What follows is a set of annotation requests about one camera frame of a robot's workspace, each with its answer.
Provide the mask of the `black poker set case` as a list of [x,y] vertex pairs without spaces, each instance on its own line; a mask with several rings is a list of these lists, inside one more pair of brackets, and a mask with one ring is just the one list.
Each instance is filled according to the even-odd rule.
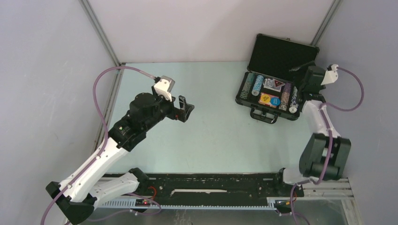
[[[250,108],[250,116],[253,119],[268,124],[276,123],[279,117],[291,121],[297,120],[300,112],[289,112],[291,96],[293,87],[297,87],[297,89],[299,88],[300,82],[304,78],[307,68],[303,68],[296,72],[289,72],[289,69],[312,60],[315,61],[319,51],[319,47],[316,46],[293,42],[265,34],[257,34],[246,72],[235,97],[235,102],[239,105]],[[278,92],[276,90],[266,89],[262,85],[258,96],[253,96],[248,100],[241,100],[239,94],[243,88],[248,73],[254,73],[255,79],[258,75],[262,75],[264,79],[276,79],[285,84],[291,83],[292,88],[287,110],[280,110],[279,106],[277,108],[272,108],[267,105],[259,104],[259,98],[262,92],[281,98],[284,87],[282,87],[281,91]]]

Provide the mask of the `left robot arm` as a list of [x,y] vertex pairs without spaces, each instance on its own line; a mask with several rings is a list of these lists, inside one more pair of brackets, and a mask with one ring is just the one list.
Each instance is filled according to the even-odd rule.
[[148,191],[148,177],[134,168],[119,178],[98,185],[97,182],[121,158],[130,153],[146,133],[165,118],[186,122],[194,105],[179,96],[180,107],[174,98],[140,93],[130,108],[108,131],[99,148],[68,178],[50,182],[46,190],[72,225],[87,220],[103,203],[124,194],[143,195]]

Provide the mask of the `red black triangle marker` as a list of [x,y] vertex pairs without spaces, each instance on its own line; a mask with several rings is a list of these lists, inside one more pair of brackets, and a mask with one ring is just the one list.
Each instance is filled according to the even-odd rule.
[[274,90],[280,92],[285,83],[276,79],[273,79],[273,81],[274,81],[273,85]]

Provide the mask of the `yellow round button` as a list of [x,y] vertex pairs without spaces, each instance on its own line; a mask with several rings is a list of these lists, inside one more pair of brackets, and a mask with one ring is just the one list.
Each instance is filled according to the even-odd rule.
[[259,103],[263,105],[268,105],[270,103],[270,99],[271,99],[270,95],[266,93],[261,93]]

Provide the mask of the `blue round button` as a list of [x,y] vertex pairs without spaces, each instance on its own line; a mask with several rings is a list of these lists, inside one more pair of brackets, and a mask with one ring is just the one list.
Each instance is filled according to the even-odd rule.
[[272,97],[272,98],[270,99],[270,104],[271,104],[272,106],[279,106],[280,103],[281,103],[281,101],[280,101],[280,99],[279,99],[278,97]]

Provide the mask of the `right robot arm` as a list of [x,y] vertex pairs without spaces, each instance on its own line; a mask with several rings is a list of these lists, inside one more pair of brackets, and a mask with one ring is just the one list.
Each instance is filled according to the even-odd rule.
[[334,128],[326,100],[320,93],[337,79],[337,64],[331,64],[327,69],[315,65],[307,67],[298,88],[297,101],[298,112],[306,119],[312,135],[301,154],[298,168],[283,169],[282,178],[274,181],[273,190],[277,195],[287,195],[293,184],[319,184],[342,178],[351,141]]

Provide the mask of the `red playing card deck box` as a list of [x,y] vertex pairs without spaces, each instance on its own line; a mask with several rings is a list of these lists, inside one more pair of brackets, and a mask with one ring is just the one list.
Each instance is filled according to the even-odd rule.
[[259,104],[267,105],[272,108],[277,108],[280,105],[281,101],[280,98],[265,92],[260,94]]

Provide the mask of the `clear round dealer button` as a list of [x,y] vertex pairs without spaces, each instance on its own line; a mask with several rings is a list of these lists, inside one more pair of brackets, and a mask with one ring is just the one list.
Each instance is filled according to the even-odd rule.
[[263,81],[263,86],[266,89],[274,90],[275,89],[275,81],[273,79],[265,78]]

